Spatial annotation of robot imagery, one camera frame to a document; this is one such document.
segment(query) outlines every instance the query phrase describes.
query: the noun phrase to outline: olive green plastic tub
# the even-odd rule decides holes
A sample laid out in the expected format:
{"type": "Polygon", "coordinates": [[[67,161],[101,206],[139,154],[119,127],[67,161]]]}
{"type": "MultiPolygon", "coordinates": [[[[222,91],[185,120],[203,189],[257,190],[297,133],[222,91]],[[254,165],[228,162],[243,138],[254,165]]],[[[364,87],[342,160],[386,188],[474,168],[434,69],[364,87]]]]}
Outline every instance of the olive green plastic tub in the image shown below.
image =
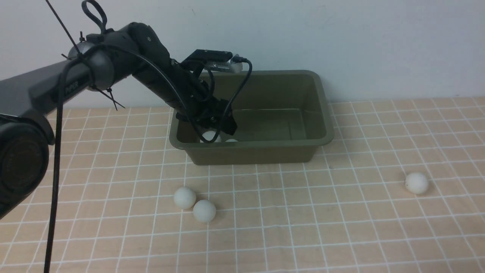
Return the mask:
{"type": "MultiPolygon", "coordinates": [[[[229,99],[245,73],[214,76],[214,95],[229,99]]],[[[173,115],[170,143],[196,165],[270,164],[308,162],[334,137],[322,82],[311,71],[254,71],[232,107],[234,136],[200,143],[191,125],[173,115]],[[238,142],[224,142],[230,138],[238,142]]]]}

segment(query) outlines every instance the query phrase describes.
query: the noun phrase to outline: robotic arm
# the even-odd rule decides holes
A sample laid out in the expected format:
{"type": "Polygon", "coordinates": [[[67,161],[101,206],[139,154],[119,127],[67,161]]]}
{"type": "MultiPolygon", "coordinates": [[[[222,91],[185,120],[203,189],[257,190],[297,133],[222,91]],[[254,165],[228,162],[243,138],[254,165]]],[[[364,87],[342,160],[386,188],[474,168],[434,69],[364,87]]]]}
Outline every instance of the robotic arm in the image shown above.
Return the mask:
{"type": "Polygon", "coordinates": [[[230,107],[235,96],[231,101],[213,97],[213,78],[209,85],[198,77],[203,69],[239,72],[248,60],[226,51],[196,50],[179,63],[170,58],[150,26],[134,22],[118,31],[106,29],[106,15],[97,2],[85,0],[82,7],[100,27],[100,34],[81,36],[67,60],[0,81],[0,219],[30,195],[45,175],[48,145],[55,142],[46,115],[56,109],[59,97],[66,103],[85,89],[110,91],[132,75],[199,134],[197,126],[229,135],[237,129],[230,107]],[[89,12],[87,2],[101,20],[89,12]]]}

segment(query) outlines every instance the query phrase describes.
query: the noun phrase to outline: white ball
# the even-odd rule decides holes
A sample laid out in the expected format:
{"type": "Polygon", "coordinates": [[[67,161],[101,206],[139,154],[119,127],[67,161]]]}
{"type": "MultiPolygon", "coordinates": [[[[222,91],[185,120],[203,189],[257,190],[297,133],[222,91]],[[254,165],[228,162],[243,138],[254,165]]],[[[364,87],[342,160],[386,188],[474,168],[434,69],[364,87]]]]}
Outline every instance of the white ball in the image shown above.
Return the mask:
{"type": "Polygon", "coordinates": [[[215,217],[215,206],[209,200],[200,200],[194,206],[194,217],[197,221],[209,223],[215,217]]]}
{"type": "Polygon", "coordinates": [[[428,178],[421,172],[412,172],[406,176],[406,189],[414,194],[423,194],[429,186],[428,178]]]}
{"type": "Polygon", "coordinates": [[[195,204],[195,192],[188,187],[181,187],[174,194],[174,202],[179,208],[188,209],[195,204]]]}
{"type": "MultiPolygon", "coordinates": [[[[212,140],[215,136],[215,131],[207,131],[203,133],[202,136],[207,140],[212,140]]],[[[218,135],[214,142],[222,142],[221,135],[218,135]]]]}

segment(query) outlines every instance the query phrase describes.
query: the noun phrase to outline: grid mat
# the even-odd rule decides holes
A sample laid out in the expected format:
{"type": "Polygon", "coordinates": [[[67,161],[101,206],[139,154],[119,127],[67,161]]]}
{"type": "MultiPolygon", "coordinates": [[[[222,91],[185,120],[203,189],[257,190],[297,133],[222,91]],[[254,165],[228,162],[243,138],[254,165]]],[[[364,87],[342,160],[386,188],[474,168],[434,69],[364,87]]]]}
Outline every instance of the grid mat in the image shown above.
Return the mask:
{"type": "MultiPolygon", "coordinates": [[[[210,167],[170,145],[167,107],[65,110],[52,272],[484,272],[485,97],[331,109],[308,163],[210,167]],[[209,225],[174,206],[183,185],[209,225]]],[[[51,184],[0,221],[2,272],[41,272],[51,184]]]]}

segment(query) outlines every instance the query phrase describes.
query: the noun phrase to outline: white wall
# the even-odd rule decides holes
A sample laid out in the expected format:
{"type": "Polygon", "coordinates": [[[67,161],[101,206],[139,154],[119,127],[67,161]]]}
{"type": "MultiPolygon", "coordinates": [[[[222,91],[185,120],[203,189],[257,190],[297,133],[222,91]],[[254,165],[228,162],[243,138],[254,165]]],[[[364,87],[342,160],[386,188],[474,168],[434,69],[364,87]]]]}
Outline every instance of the white wall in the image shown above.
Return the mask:
{"type": "MultiPolygon", "coordinates": [[[[149,24],[177,60],[229,50],[256,70],[317,72],[331,100],[485,93],[483,0],[99,0],[108,26],[149,24]]],[[[81,0],[51,0],[78,37],[97,32],[81,0]]],[[[0,79],[62,60],[70,42],[42,0],[0,1],[0,79]]],[[[130,106],[163,102],[133,78],[130,106]]],[[[69,106],[110,106],[85,91],[69,106]]]]}

